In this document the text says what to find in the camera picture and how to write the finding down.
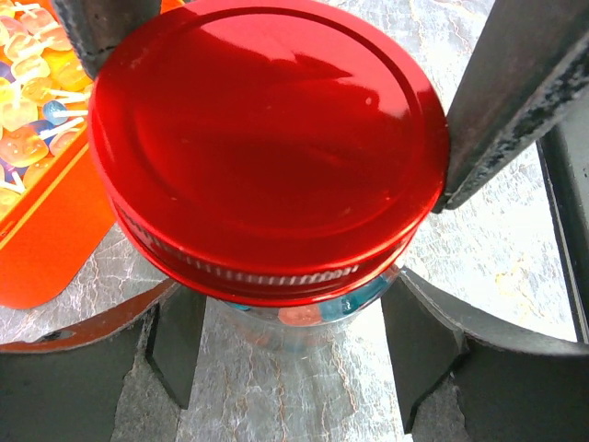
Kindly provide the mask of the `red jar lid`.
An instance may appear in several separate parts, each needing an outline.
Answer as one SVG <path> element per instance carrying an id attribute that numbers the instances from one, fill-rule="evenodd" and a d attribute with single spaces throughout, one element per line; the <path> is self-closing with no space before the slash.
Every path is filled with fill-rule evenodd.
<path id="1" fill-rule="evenodd" d="M 416 62 L 316 1 L 195 1 L 145 23 L 97 75 L 88 138 L 147 260 L 262 307 L 383 273 L 432 211 L 450 156 Z"/>

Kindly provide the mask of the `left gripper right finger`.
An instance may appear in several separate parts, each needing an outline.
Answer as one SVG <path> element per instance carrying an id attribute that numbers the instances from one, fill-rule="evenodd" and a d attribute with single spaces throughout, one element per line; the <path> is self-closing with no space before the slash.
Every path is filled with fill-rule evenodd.
<path id="1" fill-rule="evenodd" d="M 585 441 L 588 346 L 501 320 L 403 271 L 382 297 L 416 441 Z"/>

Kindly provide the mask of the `clear glass jar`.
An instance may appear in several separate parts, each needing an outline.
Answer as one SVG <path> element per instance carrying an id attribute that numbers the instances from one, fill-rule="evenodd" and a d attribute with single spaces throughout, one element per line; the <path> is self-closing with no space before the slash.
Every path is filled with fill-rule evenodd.
<path id="1" fill-rule="evenodd" d="M 221 311 L 236 332 L 253 345 L 272 353 L 304 355 L 343 332 L 386 293 L 400 271 L 393 264 L 353 291 L 315 304 L 263 308 L 222 301 Z"/>

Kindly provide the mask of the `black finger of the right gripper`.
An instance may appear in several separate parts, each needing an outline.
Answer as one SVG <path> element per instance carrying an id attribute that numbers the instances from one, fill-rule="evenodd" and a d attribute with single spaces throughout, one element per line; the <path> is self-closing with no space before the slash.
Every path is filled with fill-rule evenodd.
<path id="1" fill-rule="evenodd" d="M 587 90 L 587 2 L 495 2 L 447 114 L 450 162 L 435 212 L 465 203 Z"/>

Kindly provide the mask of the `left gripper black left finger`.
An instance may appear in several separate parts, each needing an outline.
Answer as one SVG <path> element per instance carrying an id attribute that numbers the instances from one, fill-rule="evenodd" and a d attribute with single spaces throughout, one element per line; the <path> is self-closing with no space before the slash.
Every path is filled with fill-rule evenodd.
<path id="1" fill-rule="evenodd" d="M 205 306 L 166 281 L 34 342 L 2 345 L 2 440 L 175 440 Z"/>

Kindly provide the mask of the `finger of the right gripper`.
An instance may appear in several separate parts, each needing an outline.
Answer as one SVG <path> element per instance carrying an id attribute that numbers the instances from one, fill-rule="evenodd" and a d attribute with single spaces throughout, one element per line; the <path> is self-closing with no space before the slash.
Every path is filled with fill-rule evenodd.
<path id="1" fill-rule="evenodd" d="M 84 71 L 95 79 L 114 49 L 160 13 L 160 0 L 53 0 Z"/>

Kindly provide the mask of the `orange tray of lollipops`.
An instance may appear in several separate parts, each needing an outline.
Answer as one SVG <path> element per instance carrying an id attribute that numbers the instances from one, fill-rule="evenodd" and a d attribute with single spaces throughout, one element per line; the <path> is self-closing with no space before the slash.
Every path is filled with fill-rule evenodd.
<path id="1" fill-rule="evenodd" d="M 114 223 L 87 145 L 91 89 L 51 2 L 2 2 L 4 307 L 57 297 Z"/>

